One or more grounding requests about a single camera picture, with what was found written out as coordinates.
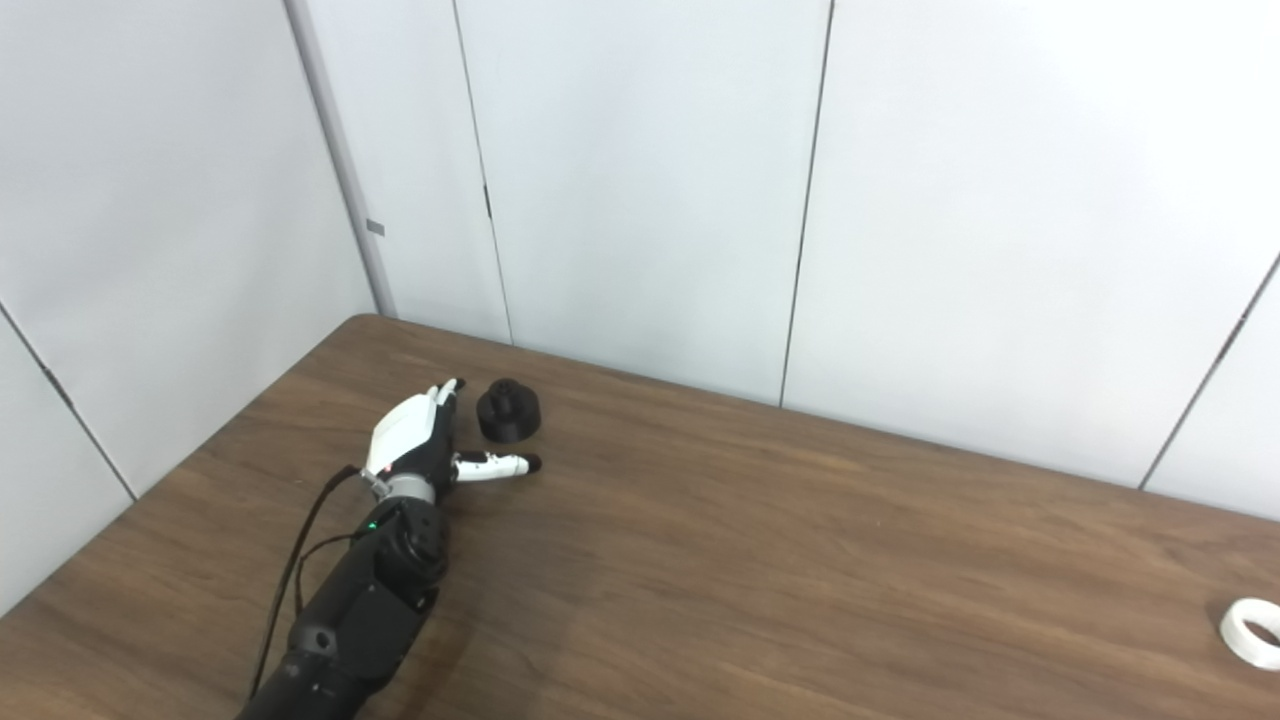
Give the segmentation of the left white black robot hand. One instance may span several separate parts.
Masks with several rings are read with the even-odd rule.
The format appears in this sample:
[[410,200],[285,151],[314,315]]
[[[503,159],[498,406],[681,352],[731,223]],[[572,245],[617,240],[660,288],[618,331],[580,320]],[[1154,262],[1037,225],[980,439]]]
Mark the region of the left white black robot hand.
[[534,454],[463,452],[454,447],[457,396],[466,380],[451,378],[393,407],[374,428],[361,477],[379,498],[448,495],[458,483],[536,474]]

